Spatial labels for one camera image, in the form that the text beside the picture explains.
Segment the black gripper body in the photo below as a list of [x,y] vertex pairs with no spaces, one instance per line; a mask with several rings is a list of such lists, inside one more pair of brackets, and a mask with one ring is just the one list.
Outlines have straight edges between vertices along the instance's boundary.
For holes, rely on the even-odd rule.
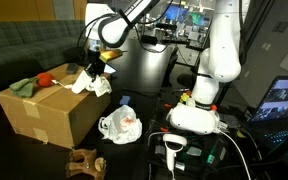
[[104,72],[105,63],[102,60],[95,61],[90,63],[86,68],[86,74],[91,77],[95,78],[97,75],[101,75]]

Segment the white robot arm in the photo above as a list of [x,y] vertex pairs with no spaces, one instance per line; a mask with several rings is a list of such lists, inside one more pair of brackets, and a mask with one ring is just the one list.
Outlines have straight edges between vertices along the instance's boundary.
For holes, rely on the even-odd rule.
[[[129,31],[155,6],[166,0],[132,0],[121,12],[114,12],[107,4],[87,3],[85,8],[86,35],[95,51],[95,42],[118,48]],[[202,51],[196,82],[191,97],[196,104],[213,103],[219,83],[233,81],[241,72],[239,60],[242,24],[248,13],[250,0],[215,0],[209,42]]]

